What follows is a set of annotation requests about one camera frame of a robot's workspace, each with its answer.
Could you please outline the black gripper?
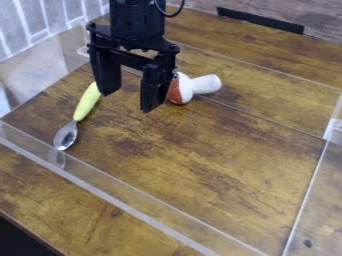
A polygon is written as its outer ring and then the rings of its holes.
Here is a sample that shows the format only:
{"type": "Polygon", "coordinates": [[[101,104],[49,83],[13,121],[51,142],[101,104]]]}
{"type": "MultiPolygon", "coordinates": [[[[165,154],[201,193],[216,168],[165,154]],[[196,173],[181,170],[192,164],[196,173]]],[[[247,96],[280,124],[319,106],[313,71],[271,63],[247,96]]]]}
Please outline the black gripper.
{"type": "Polygon", "coordinates": [[[108,96],[120,89],[121,66],[142,70],[140,110],[150,112],[165,100],[178,47],[162,38],[162,28],[152,32],[146,24],[116,27],[89,23],[86,30],[90,67],[100,94],[108,96]]]}

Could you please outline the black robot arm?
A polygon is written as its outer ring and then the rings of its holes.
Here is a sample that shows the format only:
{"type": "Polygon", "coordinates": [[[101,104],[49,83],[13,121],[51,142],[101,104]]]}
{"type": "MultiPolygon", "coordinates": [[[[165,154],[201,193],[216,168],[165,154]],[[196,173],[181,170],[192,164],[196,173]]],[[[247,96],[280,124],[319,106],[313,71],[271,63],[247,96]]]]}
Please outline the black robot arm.
{"type": "Polygon", "coordinates": [[[89,22],[88,54],[102,96],[121,87],[121,67],[142,72],[140,110],[157,108],[165,100],[176,76],[178,47],[162,38],[164,19],[177,13],[165,12],[165,0],[109,0],[109,24],[89,22]]]}

